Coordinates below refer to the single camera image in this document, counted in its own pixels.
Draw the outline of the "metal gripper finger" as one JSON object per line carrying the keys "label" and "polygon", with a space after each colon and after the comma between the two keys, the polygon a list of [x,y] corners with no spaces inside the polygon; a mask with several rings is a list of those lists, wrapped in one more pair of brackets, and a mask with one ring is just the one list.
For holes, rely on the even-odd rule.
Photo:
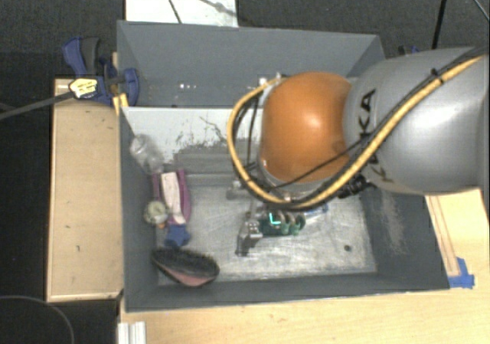
{"label": "metal gripper finger", "polygon": [[260,230],[260,223],[257,220],[245,221],[237,235],[237,248],[235,254],[238,257],[248,255],[251,248],[263,238],[263,232]]}

